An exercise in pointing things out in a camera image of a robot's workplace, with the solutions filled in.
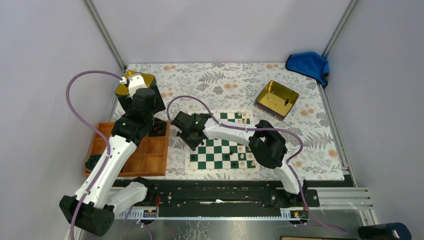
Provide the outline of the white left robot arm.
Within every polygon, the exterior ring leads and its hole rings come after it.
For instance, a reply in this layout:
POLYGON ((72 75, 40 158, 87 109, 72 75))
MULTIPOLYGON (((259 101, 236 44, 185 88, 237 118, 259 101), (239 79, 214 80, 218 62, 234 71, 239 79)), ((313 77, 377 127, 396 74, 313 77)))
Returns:
POLYGON ((114 122, 110 137, 106 137, 77 113, 70 100, 72 84, 77 78, 88 74, 91 74, 90 70, 75 75, 69 81, 65 90, 66 102, 72 113, 104 140, 106 147, 81 187, 72 196, 64 195, 59 202, 59 207, 70 224, 69 236, 72 240, 75 239, 75 228, 101 237, 110 229, 115 216, 130 206, 138 202, 148 206, 154 202, 154 190, 146 186, 139 177, 113 195, 108 194, 142 140, 153 135, 154 124, 158 122, 155 114, 165 110, 153 75, 128 72, 125 76, 118 76, 101 70, 100 74, 118 79, 127 88, 126 96, 129 98, 123 106, 124 115, 114 122))

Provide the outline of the gold tin with chess pieces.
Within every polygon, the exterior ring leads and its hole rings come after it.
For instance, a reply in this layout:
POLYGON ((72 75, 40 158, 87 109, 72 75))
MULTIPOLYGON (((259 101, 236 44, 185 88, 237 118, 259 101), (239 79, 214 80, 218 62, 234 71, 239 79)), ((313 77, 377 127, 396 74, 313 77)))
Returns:
POLYGON ((273 118, 283 121, 299 96, 294 90, 271 80, 256 97, 254 106, 273 118))

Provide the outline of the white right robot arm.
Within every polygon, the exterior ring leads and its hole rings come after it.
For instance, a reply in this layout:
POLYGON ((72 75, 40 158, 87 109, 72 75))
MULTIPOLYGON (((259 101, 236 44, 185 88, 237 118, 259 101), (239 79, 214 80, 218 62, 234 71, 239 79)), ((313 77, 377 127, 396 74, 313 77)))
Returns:
POLYGON ((170 123, 178 128, 177 137, 191 149, 197 148, 208 139, 225 140, 249 147, 256 162, 272 169, 277 175, 291 205, 299 206, 307 199, 308 186, 290 163, 286 140, 280 130, 268 121, 242 124, 215 118, 210 113, 190 115, 180 111, 170 123))

